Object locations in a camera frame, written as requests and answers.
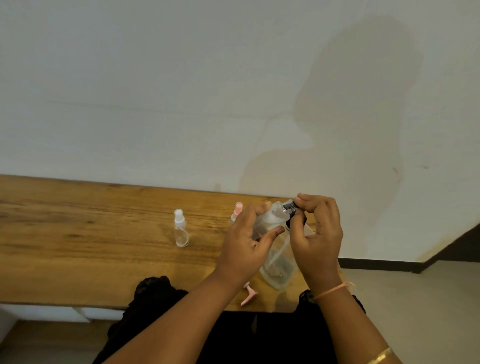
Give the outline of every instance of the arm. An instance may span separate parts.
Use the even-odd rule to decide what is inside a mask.
[[[214,272],[105,363],[195,363],[222,311],[260,269],[283,232],[279,227],[259,243],[251,239],[257,215],[269,208],[269,203],[247,207],[228,230]]]
[[[299,194],[295,203],[301,208],[291,222],[291,245],[295,260],[310,287],[319,294],[340,285],[336,264],[343,239],[340,213],[334,199]],[[316,234],[305,237],[303,210],[317,220]],[[346,288],[316,299],[330,330],[339,364],[367,364],[388,348],[383,336],[364,314]],[[388,355],[382,364],[401,364]]]

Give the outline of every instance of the black dress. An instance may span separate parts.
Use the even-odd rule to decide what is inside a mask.
[[[165,276],[143,280],[123,319],[108,330],[108,342],[93,364],[103,363],[187,293],[173,288]],[[300,361],[337,363],[322,311],[309,290],[300,295],[297,309],[289,314],[224,311],[212,328],[197,363]]]

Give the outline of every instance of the bracelet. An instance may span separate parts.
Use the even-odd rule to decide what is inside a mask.
[[[346,287],[347,284],[346,283],[342,283],[334,288],[332,288],[331,290],[328,290],[327,292],[323,292],[323,293],[320,293],[318,296],[315,296],[313,299],[314,300],[318,300],[319,298],[322,298],[323,296],[326,296],[328,295],[329,293],[332,293],[332,292],[335,292],[336,290],[339,290],[340,288],[343,288],[343,287]]]
[[[386,348],[384,351],[382,351],[376,359],[373,359],[372,361],[368,362],[368,364],[378,364],[381,362],[383,359],[385,359],[387,356],[389,356],[392,353],[392,349]]]

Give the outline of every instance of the person's left hand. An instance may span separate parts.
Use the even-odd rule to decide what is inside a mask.
[[[258,272],[267,259],[273,241],[285,231],[278,226],[259,242],[252,240],[255,219],[271,206],[271,202],[248,206],[238,215],[225,236],[214,274],[231,282],[239,290]]]

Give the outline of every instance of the white bottle cap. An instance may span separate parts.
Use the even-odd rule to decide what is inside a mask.
[[[181,228],[185,225],[185,217],[183,217],[183,210],[177,209],[175,210],[175,226],[177,228]]]

